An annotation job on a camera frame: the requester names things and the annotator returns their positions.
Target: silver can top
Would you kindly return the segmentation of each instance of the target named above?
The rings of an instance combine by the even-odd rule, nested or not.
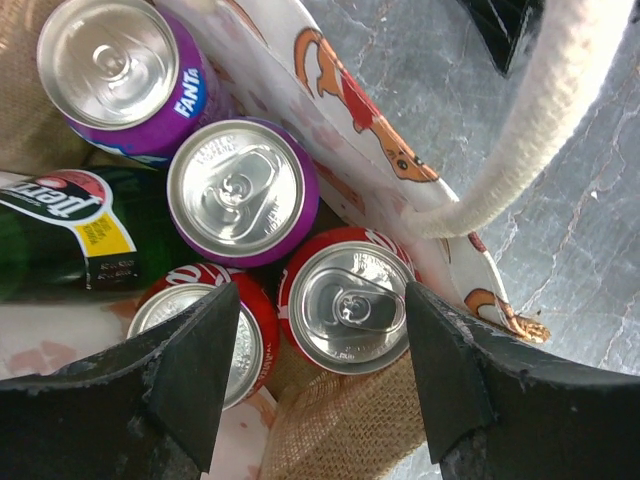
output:
[[[178,65],[171,28],[142,0],[67,0],[38,40],[38,71],[51,101],[103,130],[155,114],[173,91]]]
[[[398,257],[377,245],[354,241],[325,248],[293,282],[293,334],[327,370],[380,370],[409,347],[404,293],[414,279]]]
[[[180,147],[167,195],[191,242],[238,258],[269,250],[291,231],[305,185],[297,156],[280,135],[251,121],[225,120]]]
[[[204,283],[185,283],[161,290],[138,310],[129,327],[127,338],[169,320],[214,288]],[[263,356],[264,348],[258,323],[249,309],[241,304],[231,370],[224,395],[224,409],[241,402],[253,388],[260,375]]]

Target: white rope handle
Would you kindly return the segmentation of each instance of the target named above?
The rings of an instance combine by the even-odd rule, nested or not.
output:
[[[536,48],[491,156],[467,194],[402,213],[423,238],[457,237],[504,211],[549,164],[597,98],[635,0],[547,0]]]

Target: gray floor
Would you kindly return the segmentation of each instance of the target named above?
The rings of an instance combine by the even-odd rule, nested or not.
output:
[[[502,78],[456,0],[303,0],[367,93],[418,155],[463,193],[521,76]],[[640,374],[640,25],[630,27],[579,132],[480,232],[511,303],[542,309],[543,348]],[[435,480],[423,446],[387,477]]]

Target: bottle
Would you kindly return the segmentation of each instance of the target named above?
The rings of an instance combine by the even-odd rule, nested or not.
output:
[[[0,246],[0,301],[118,296],[201,260],[171,222],[166,173],[120,166],[0,187]]]

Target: soda can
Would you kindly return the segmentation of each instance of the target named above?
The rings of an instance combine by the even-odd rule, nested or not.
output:
[[[235,114],[187,29],[142,0],[67,0],[38,40],[40,80],[73,130],[167,167],[203,125]]]
[[[309,155],[282,128],[250,118],[189,137],[169,168],[167,197],[174,224],[196,252],[240,268],[291,252],[319,202]]]
[[[289,261],[278,316],[287,339],[311,362],[344,375],[375,372],[409,347],[405,287],[419,278],[407,253],[386,235],[329,230]]]
[[[140,299],[128,337],[182,312],[212,289],[235,282],[240,318],[224,409],[237,405],[264,385],[280,346],[278,319],[269,298],[246,272],[213,263],[178,267],[160,278]]]

